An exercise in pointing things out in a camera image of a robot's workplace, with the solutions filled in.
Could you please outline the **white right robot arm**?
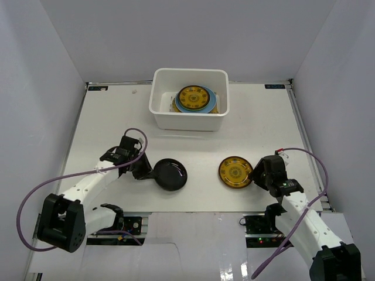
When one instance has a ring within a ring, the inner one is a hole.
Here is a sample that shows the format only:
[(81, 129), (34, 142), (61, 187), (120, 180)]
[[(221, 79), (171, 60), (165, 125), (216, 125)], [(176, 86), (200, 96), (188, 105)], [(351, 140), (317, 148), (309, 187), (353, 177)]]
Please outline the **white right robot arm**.
[(311, 280), (361, 280), (359, 249), (346, 244), (309, 205), (302, 186), (288, 178), (280, 155), (261, 158), (251, 179), (277, 199), (266, 207), (264, 225), (273, 234), (283, 233), (285, 239), (270, 261), (291, 244), (308, 266)]

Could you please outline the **black plate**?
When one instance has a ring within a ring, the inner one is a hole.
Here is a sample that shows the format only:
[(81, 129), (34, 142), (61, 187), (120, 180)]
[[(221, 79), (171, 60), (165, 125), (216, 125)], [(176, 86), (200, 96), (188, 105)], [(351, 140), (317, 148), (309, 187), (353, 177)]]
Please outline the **black plate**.
[(166, 191), (178, 191), (188, 180), (184, 165), (171, 158), (158, 161), (154, 166), (154, 174), (157, 185)]

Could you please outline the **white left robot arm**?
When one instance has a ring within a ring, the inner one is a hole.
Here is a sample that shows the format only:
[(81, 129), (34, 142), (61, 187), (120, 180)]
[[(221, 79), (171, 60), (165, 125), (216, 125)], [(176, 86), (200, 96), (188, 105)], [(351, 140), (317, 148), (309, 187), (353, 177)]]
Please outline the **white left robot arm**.
[(118, 146), (107, 150), (92, 173), (61, 194), (48, 195), (42, 207), (36, 237), (67, 252), (75, 252), (85, 237), (99, 232), (120, 233), (124, 229), (121, 207), (102, 203), (90, 207), (112, 182), (146, 159), (140, 139), (123, 136)]

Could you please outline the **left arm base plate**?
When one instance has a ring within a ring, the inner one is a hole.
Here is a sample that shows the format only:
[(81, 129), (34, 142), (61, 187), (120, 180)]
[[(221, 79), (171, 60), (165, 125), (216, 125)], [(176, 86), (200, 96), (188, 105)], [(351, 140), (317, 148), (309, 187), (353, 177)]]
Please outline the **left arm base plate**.
[(112, 227), (100, 229), (94, 235), (119, 235), (122, 239), (141, 234), (142, 217), (120, 217), (116, 218)]

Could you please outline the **rectangular woven bamboo plate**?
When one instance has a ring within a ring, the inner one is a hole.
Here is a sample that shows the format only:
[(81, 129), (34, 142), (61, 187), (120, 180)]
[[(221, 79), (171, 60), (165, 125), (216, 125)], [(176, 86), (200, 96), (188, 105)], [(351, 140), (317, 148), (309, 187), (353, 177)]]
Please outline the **rectangular woven bamboo plate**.
[(220, 96), (218, 95), (217, 92), (215, 92), (216, 96), (216, 105), (215, 108), (213, 109), (214, 114), (219, 114), (220, 113)]

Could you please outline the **round woven bamboo plate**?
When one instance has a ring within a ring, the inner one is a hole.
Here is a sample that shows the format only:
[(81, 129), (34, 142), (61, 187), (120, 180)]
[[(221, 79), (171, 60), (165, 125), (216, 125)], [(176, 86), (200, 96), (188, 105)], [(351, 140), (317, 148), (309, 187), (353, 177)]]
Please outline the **round woven bamboo plate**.
[(178, 109), (178, 107), (176, 106), (176, 103), (175, 103), (175, 99), (172, 100), (172, 108), (175, 112), (180, 112), (180, 110)]

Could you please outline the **light blue plate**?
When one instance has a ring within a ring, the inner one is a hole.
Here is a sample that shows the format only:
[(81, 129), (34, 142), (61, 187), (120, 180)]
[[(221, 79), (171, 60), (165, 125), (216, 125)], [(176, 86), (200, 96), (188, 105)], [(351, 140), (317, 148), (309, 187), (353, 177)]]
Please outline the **light blue plate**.
[(175, 103), (176, 103), (176, 106), (178, 107), (178, 109), (180, 110), (181, 113), (187, 113), (187, 114), (208, 114), (210, 112), (212, 112), (212, 110), (215, 108), (215, 105), (216, 105), (216, 96), (215, 96), (215, 93), (207, 88), (207, 87), (204, 87), (202, 86), (203, 88), (205, 88), (206, 90), (208, 90), (209, 94), (210, 94), (210, 101), (208, 103), (208, 105), (201, 109), (201, 110), (198, 110), (198, 111), (190, 111), (190, 110), (186, 110), (184, 109), (180, 104), (179, 102), (176, 100), (176, 97), (177, 97), (177, 94), (175, 96)]

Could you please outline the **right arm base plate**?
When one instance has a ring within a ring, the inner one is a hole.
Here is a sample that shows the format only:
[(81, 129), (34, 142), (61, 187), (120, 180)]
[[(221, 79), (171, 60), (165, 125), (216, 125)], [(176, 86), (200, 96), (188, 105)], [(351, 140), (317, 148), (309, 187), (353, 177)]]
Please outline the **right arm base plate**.
[(277, 248), (286, 237), (270, 228), (265, 215), (244, 215), (238, 223), (244, 227), (247, 248)]

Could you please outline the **yellow patterned plate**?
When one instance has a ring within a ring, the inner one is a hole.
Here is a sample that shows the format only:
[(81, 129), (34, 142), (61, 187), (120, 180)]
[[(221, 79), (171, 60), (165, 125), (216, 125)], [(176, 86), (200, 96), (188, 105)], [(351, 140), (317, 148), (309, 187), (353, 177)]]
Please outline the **yellow patterned plate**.
[(248, 160), (239, 156), (230, 156), (219, 164), (220, 180), (231, 189), (243, 189), (252, 182), (253, 167)]
[(198, 111), (208, 105), (210, 94), (202, 86), (189, 85), (178, 92), (176, 100), (184, 109)]

